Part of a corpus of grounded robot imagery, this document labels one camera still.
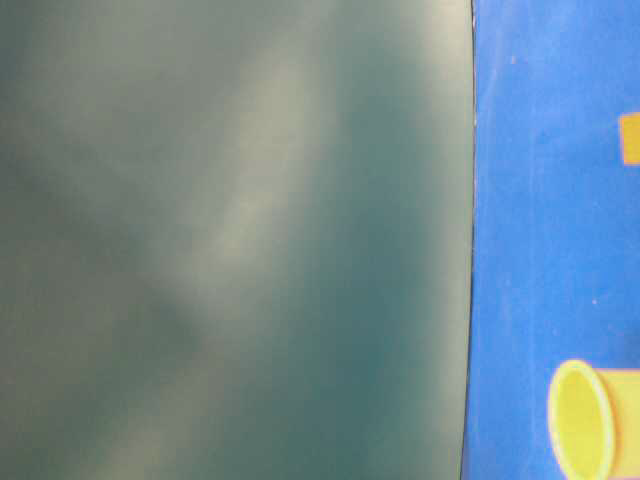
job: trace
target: yellow shape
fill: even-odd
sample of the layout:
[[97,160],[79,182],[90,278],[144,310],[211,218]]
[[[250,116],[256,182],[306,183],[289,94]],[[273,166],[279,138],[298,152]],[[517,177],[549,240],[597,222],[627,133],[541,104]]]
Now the yellow shape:
[[620,142],[625,165],[640,165],[640,113],[620,116]]
[[640,370],[569,360],[549,389],[549,432],[570,480],[640,478]]
[[570,480],[609,478],[615,434],[609,398],[596,372],[571,360],[549,391],[549,431],[560,467]]

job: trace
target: yellow tube opening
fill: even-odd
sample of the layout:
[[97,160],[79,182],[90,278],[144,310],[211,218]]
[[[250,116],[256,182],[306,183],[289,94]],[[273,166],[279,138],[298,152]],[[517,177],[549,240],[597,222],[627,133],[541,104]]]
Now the yellow tube opening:
[[570,480],[606,479],[614,454],[611,405],[598,374],[580,360],[563,363],[549,390],[553,451]]

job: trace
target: orange square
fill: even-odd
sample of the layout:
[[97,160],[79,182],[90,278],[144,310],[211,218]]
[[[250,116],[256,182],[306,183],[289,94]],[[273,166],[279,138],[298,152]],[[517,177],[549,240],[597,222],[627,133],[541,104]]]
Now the orange square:
[[625,165],[640,165],[640,113],[620,116],[620,144]]

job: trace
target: dark green surface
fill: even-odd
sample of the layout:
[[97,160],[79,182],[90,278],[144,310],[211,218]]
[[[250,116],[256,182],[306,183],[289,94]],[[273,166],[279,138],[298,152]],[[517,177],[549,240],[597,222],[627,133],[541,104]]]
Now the dark green surface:
[[0,22],[0,477],[457,478],[468,2]]

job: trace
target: blue surface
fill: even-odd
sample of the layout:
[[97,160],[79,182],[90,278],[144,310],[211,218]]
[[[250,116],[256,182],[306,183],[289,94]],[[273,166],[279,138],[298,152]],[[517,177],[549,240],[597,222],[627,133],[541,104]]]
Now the blue surface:
[[640,3],[480,0],[463,478],[563,478],[546,424],[566,359],[640,367]]

